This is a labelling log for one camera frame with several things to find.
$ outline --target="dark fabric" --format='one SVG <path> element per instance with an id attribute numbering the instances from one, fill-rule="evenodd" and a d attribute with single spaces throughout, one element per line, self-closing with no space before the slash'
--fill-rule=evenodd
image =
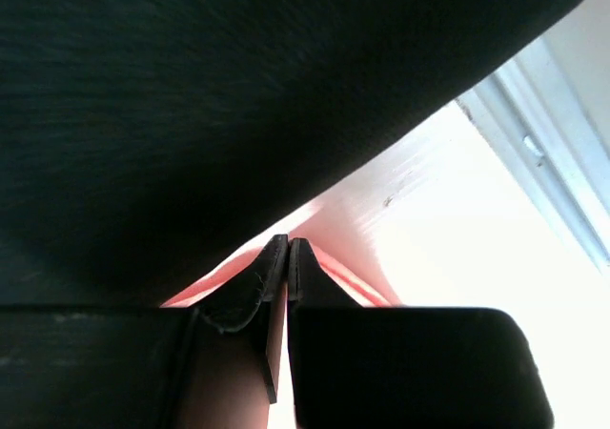
<path id="1" fill-rule="evenodd" d="M 168 427 L 195 320 L 192 309 L 1 307 L 0 428 Z"/>
<path id="2" fill-rule="evenodd" d="M 154 305 L 580 0 L 0 0 L 0 303 Z"/>

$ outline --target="black leather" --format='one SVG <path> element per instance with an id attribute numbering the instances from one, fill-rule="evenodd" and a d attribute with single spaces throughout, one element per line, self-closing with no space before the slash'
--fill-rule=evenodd
<path id="1" fill-rule="evenodd" d="M 0 303 L 156 305 L 580 0 L 0 0 Z"/>

